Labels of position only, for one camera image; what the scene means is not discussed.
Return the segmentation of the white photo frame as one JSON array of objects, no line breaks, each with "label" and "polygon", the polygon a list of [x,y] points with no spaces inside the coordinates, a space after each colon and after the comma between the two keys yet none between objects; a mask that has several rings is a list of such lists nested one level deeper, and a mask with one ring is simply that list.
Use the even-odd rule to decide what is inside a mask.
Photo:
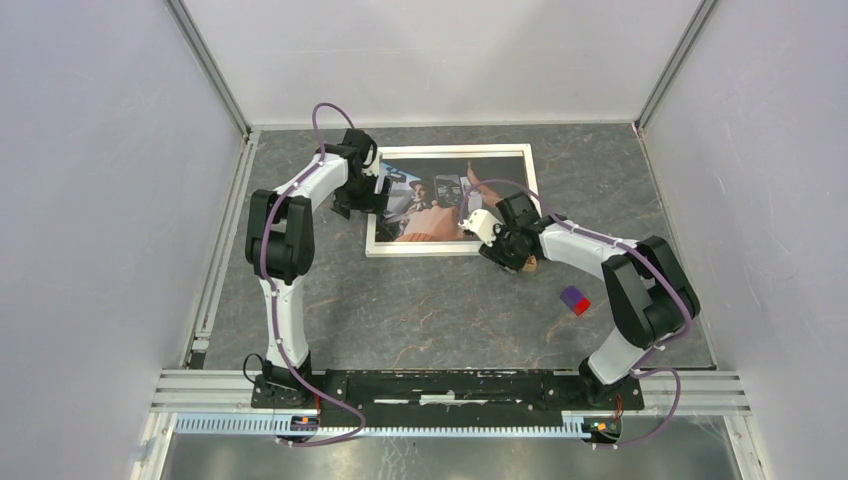
[{"label": "white photo frame", "polygon": [[[531,145],[524,144],[477,144],[477,145],[431,145],[431,146],[396,146],[382,147],[379,149],[380,158],[380,177],[381,162],[390,158],[408,158],[413,156],[426,157],[441,157],[441,156],[507,156],[520,154],[525,156],[529,161],[530,166],[534,168]],[[535,186],[526,187],[533,191],[537,189],[536,173]],[[460,212],[466,211],[465,204],[460,204]],[[421,220],[419,225],[423,226],[427,233],[435,234],[437,232],[445,233],[449,230],[459,235],[456,227],[448,227],[444,219],[449,212],[445,209],[433,208],[420,214]],[[414,257],[414,256],[461,256],[474,255],[481,242],[476,236],[471,233],[473,239],[470,241],[455,241],[455,242],[394,242],[388,244],[377,244],[373,238],[373,227],[375,217],[378,215],[370,214],[366,229],[366,247],[365,253],[369,257]]]}]

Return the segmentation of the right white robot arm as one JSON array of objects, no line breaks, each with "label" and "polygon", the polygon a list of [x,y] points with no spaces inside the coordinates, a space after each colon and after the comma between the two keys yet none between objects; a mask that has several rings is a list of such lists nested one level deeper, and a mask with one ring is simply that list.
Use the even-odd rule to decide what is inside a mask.
[{"label": "right white robot arm", "polygon": [[614,238],[560,215],[541,215],[524,192],[497,208],[497,214],[477,209],[460,224],[479,238],[484,258],[514,272],[531,258],[559,262],[605,285],[614,327],[578,367],[577,392],[585,405],[606,406],[649,351],[693,326],[700,300],[664,238]]}]

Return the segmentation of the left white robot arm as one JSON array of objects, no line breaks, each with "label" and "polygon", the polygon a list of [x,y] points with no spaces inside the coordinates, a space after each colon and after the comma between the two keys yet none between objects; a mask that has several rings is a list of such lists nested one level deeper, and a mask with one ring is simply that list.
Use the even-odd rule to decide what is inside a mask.
[{"label": "left white robot arm", "polygon": [[254,381],[260,396],[297,408],[314,394],[303,293],[316,251],[315,208],[330,200],[343,218],[354,211],[382,214],[389,190],[389,180],[379,176],[377,143],[348,129],[340,143],[320,146],[295,178],[251,195],[245,257],[259,278],[268,321],[268,347]]}]

